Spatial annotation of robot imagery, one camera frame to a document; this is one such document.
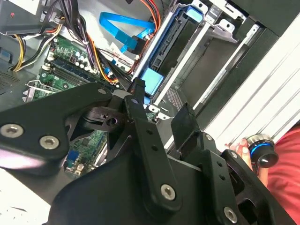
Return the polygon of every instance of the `white metal panel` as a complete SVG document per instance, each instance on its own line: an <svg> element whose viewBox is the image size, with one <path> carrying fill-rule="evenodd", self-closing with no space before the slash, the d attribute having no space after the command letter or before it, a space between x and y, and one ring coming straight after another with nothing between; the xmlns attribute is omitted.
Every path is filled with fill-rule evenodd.
<svg viewBox="0 0 300 225"><path fill-rule="evenodd" d="M278 141L295 124L300 109L299 26L300 16L205 129L219 146L256 133Z"/></svg>

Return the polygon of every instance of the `finger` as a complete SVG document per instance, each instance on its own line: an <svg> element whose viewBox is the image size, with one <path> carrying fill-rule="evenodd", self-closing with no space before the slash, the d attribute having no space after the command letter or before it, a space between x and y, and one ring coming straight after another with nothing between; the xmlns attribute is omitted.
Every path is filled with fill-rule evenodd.
<svg viewBox="0 0 300 225"><path fill-rule="evenodd" d="M258 178L264 184L264 186L268 185L268 168L259 168Z"/></svg>
<svg viewBox="0 0 300 225"><path fill-rule="evenodd" d="M252 164L251 164L251 158L250 158L250 152L247 147L242 147L242 156L241 157L245 161L245 163L249 166L249 168L253 171Z"/></svg>
<svg viewBox="0 0 300 225"><path fill-rule="evenodd" d="M243 138L241 141L240 141L240 145L243 146L243 147L248 147L248 142L245 138Z"/></svg>
<svg viewBox="0 0 300 225"><path fill-rule="evenodd" d="M239 156L242 157L243 146L239 144L239 145L236 147L236 150L235 150L235 151L239 154Z"/></svg>

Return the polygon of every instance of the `red wire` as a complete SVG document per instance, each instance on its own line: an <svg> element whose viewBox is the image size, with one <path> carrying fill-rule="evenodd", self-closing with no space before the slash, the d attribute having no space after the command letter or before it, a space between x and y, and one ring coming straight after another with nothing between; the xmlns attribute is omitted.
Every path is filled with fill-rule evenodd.
<svg viewBox="0 0 300 225"><path fill-rule="evenodd" d="M161 19L160 19L160 13L159 13L159 10L158 10L158 7L156 6L156 4L154 3L153 0L150 0L152 2L152 4L154 5L154 8L157 12L157 15L158 15L158 28L160 28L160 24L161 24Z"/></svg>
<svg viewBox="0 0 300 225"><path fill-rule="evenodd" d="M144 0L140 0L142 3L144 3L144 5L150 10L151 14L152 14L152 17L153 17L153 20L154 20L154 23L155 23L155 33L157 32L158 30L158 22L156 21L155 19L155 16L154 16L154 12L153 10L151 9L151 7L144 1Z"/></svg>

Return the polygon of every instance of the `bolt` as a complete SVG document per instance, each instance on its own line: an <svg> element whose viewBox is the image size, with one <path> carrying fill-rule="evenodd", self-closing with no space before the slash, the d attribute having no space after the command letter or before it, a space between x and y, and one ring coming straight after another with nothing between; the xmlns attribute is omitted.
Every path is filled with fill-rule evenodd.
<svg viewBox="0 0 300 225"><path fill-rule="evenodd" d="M206 137L208 140L212 141L212 137L211 137L210 135L206 134L205 137Z"/></svg>
<svg viewBox="0 0 300 225"><path fill-rule="evenodd" d="M231 152L231 155L234 157L234 158L238 158L238 155L235 153L235 152Z"/></svg>
<svg viewBox="0 0 300 225"><path fill-rule="evenodd" d="M238 222L238 218L237 218L236 214L229 207L224 208L224 214L227 217L227 219L229 219L230 222L232 222L233 224L236 224Z"/></svg>
<svg viewBox="0 0 300 225"><path fill-rule="evenodd" d="M56 149L59 146L60 141L56 137L54 137L54 136L46 135L46 136L42 137L39 140L39 144L44 149L53 150L53 149Z"/></svg>
<svg viewBox="0 0 300 225"><path fill-rule="evenodd" d="M161 194L163 195L163 197L167 200L172 201L176 197L174 189L168 184L163 184L160 187L160 191L161 191Z"/></svg>
<svg viewBox="0 0 300 225"><path fill-rule="evenodd" d="M0 134L9 138L16 138L24 133L24 129L17 124L6 124L0 128Z"/></svg>
<svg viewBox="0 0 300 225"><path fill-rule="evenodd" d="M101 94L106 94L106 91L105 90L103 90L103 89L98 89L98 92L100 92Z"/></svg>

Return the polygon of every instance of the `hole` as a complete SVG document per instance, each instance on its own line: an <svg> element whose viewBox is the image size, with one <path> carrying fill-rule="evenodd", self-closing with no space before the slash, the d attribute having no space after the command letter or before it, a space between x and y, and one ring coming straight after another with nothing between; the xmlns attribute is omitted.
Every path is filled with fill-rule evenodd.
<svg viewBox="0 0 300 225"><path fill-rule="evenodd" d="M165 192L167 193L167 195L171 196L172 192L170 188L165 188Z"/></svg>
<svg viewBox="0 0 300 225"><path fill-rule="evenodd" d="M155 145L152 145L151 148L152 148L152 150L154 150L154 151L158 151L158 147L156 147Z"/></svg>
<svg viewBox="0 0 300 225"><path fill-rule="evenodd" d="M257 221L258 212L254 204L250 200L245 200L238 205L241 214L245 217L249 224Z"/></svg>
<svg viewBox="0 0 300 225"><path fill-rule="evenodd" d="M106 94L106 91L105 90L103 90L103 89L98 89L98 92L100 92L101 94Z"/></svg>
<svg viewBox="0 0 300 225"><path fill-rule="evenodd" d="M54 145L54 144L55 144L55 141L54 141L52 138L48 138L48 139L45 140L45 143L46 143L47 145Z"/></svg>
<svg viewBox="0 0 300 225"><path fill-rule="evenodd" d="M221 178L221 180L225 180L225 177L223 175L219 175L219 177Z"/></svg>
<svg viewBox="0 0 300 225"><path fill-rule="evenodd" d="M133 103L135 103L135 104L138 104L138 103L139 103L139 102L138 102L136 99L134 99L134 98L132 98L131 101L132 101Z"/></svg>
<svg viewBox="0 0 300 225"><path fill-rule="evenodd" d="M107 125L109 126L113 126L117 123L117 119L116 118L110 118L108 121L107 121Z"/></svg>
<svg viewBox="0 0 300 225"><path fill-rule="evenodd" d="M231 219L233 219L234 218L234 215L233 215L233 213L232 212L228 212L228 215L229 215L229 218L231 218Z"/></svg>
<svg viewBox="0 0 300 225"><path fill-rule="evenodd" d="M15 133L18 132L18 128L11 126L10 128L7 128L7 129L6 129L6 132L7 132L8 134L15 134Z"/></svg>

